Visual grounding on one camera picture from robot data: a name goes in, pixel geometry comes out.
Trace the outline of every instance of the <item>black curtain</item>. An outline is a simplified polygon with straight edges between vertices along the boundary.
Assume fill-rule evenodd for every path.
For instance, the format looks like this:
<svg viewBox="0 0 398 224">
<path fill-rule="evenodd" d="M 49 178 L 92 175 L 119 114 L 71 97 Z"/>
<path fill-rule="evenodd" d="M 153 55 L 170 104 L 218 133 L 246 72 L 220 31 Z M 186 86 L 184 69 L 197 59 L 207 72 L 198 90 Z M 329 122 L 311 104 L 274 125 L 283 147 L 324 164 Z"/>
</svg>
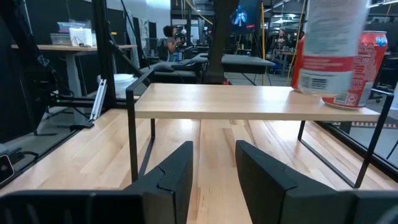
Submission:
<svg viewBox="0 0 398 224">
<path fill-rule="evenodd" d="M 31 132 L 19 75 L 21 64 L 12 37 L 0 17 L 0 143 Z"/>
</svg>

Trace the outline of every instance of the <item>screen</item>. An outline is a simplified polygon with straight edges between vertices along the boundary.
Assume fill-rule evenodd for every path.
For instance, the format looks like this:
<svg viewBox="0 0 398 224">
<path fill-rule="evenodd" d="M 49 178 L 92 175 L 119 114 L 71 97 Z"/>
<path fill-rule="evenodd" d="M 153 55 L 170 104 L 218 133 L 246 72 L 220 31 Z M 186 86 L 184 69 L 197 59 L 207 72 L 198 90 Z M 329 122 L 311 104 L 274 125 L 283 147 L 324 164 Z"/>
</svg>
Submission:
<svg viewBox="0 0 398 224">
<path fill-rule="evenodd" d="M 258 0 L 239 0 L 238 8 L 232 14 L 232 33 L 248 34 L 256 30 L 260 12 Z"/>
</svg>

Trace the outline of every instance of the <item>red soda can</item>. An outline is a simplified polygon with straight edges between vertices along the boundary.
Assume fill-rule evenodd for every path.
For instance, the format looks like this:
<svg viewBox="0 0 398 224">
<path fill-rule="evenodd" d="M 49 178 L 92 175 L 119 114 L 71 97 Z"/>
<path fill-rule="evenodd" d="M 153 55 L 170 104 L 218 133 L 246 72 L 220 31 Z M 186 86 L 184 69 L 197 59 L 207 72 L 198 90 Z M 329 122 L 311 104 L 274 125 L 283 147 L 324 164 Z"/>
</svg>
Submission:
<svg viewBox="0 0 398 224">
<path fill-rule="evenodd" d="M 293 76 L 292 76 L 292 88 L 295 91 L 299 91 L 299 76 L 300 69 L 302 68 L 302 59 L 303 59 L 303 48 L 304 48 L 304 37 L 298 42 L 298 47 L 296 51 L 296 63 L 294 65 Z"/>
<path fill-rule="evenodd" d="M 354 77 L 347 93 L 335 98 L 322 98 L 327 104 L 344 109 L 359 109 L 366 105 L 374 80 L 387 49 L 386 32 L 364 31 L 354 59 Z"/>
<path fill-rule="evenodd" d="M 298 88 L 336 97 L 353 79 L 358 40 L 369 11 L 367 0 L 310 1 Z"/>
</svg>

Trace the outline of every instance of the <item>light wood surface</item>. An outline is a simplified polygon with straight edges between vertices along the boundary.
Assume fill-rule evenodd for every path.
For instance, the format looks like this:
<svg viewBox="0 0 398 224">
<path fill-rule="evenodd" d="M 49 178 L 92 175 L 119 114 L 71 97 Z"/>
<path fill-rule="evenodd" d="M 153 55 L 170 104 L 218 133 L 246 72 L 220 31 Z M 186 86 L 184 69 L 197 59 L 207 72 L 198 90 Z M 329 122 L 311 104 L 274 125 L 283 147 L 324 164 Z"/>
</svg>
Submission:
<svg viewBox="0 0 398 224">
<path fill-rule="evenodd" d="M 297 141 L 299 121 L 158 119 L 147 172 L 185 141 L 194 142 L 189 224 L 251 223 L 234 159 L 236 140 L 257 146 L 295 170 L 337 190 L 349 186 Z M 149 142 L 149 119 L 137 119 L 141 165 Z M 362 158 L 307 122 L 303 139 L 354 180 Z M 0 190 L 123 189 L 131 183 L 127 111 L 110 110 Z M 370 166 L 361 189 L 392 190 L 398 184 Z"/>
<path fill-rule="evenodd" d="M 136 104 L 137 118 L 377 121 L 379 113 L 331 108 L 291 87 L 151 84 Z"/>
<path fill-rule="evenodd" d="M 13 44 L 13 49 L 18 49 L 18 45 Z M 97 47 L 73 47 L 66 45 L 38 45 L 39 50 L 55 50 L 55 51 L 67 51 L 67 52 L 92 52 L 97 51 Z M 136 48 L 136 45 L 119 45 L 120 49 Z"/>
</svg>

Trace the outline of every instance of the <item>wooden table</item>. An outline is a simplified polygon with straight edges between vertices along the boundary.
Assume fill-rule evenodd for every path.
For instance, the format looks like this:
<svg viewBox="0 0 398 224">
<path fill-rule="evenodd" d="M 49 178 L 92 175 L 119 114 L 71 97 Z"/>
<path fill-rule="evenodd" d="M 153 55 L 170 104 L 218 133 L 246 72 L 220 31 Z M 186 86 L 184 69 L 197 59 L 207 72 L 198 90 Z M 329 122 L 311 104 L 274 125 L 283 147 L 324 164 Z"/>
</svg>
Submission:
<svg viewBox="0 0 398 224">
<path fill-rule="evenodd" d="M 13 49 L 18 49 L 18 45 L 11 45 Z M 67 73 L 68 73 L 68 84 L 69 89 L 74 93 L 76 97 L 82 96 L 81 94 L 81 85 L 78 74 L 78 69 L 76 66 L 76 56 L 94 54 L 97 52 L 97 47 L 74 47 L 67 45 L 38 45 L 39 50 L 48 50 L 53 52 L 62 52 L 65 54 L 65 60 L 67 63 Z M 132 49 L 136 48 L 136 45 L 119 45 L 120 49 Z M 114 73 L 116 73 L 116 61 L 114 57 L 113 60 L 113 69 Z M 85 117 L 76 111 L 73 112 L 76 123 L 84 123 Z"/>
<path fill-rule="evenodd" d="M 357 111 L 331 108 L 319 96 L 304 95 L 291 87 L 279 86 L 230 86 L 230 85 L 178 85 L 151 84 L 134 104 L 134 85 L 127 89 L 127 110 L 129 113 L 129 139 L 132 180 L 142 176 L 146 169 L 144 159 L 140 171 L 137 167 L 136 118 L 151 119 L 151 139 L 145 158 L 149 159 L 155 140 L 155 118 L 185 119 L 248 119 L 302 121 L 298 140 L 308 147 L 338 175 L 341 172 L 327 159 L 302 140 L 305 121 L 384 121 L 382 116 L 367 108 Z M 380 133 L 375 131 L 374 138 Z M 369 164 L 361 168 L 365 173 Z M 340 175 L 354 187 L 348 178 Z"/>
</svg>

